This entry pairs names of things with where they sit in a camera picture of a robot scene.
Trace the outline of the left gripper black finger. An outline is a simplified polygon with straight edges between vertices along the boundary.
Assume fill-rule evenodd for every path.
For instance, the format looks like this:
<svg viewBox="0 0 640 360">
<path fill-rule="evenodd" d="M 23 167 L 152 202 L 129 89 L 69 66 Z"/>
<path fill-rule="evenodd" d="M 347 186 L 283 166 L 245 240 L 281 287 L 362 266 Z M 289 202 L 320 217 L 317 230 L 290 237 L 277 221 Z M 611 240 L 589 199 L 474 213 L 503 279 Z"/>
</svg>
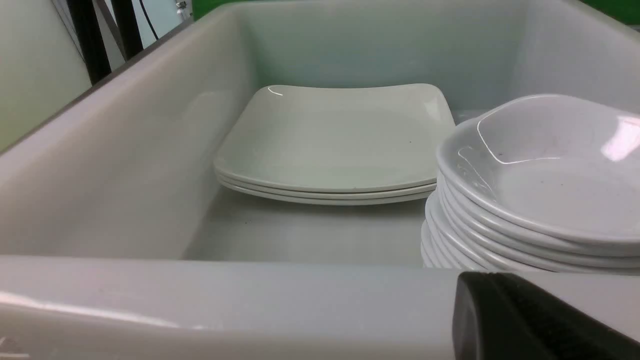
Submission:
<svg viewBox="0 0 640 360">
<path fill-rule="evenodd" d="M 452 315 L 457 360 L 637 360 L 639 342 L 539 285 L 505 272 L 462 272 Z"/>
</svg>

